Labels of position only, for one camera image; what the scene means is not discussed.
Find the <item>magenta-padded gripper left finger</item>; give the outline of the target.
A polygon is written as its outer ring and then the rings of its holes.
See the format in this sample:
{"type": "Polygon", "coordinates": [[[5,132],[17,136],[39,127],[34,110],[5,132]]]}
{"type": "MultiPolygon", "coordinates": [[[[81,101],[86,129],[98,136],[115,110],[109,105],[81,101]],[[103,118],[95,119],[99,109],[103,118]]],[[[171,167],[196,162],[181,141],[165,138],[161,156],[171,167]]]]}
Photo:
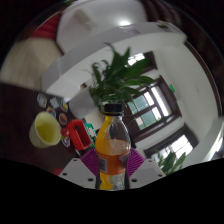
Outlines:
{"type": "Polygon", "coordinates": [[[72,158],[59,176],[80,187],[95,189],[98,175],[98,160],[94,149],[81,158],[72,158]]]}

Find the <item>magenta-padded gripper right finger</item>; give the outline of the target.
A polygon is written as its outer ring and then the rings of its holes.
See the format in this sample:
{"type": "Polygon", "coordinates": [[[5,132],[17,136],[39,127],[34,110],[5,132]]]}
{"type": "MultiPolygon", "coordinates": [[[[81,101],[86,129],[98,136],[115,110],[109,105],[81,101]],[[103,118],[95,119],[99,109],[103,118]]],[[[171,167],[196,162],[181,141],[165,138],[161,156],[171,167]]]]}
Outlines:
{"type": "Polygon", "coordinates": [[[140,188],[165,177],[164,172],[152,159],[145,159],[137,150],[130,151],[127,162],[129,189],[140,188]]]}

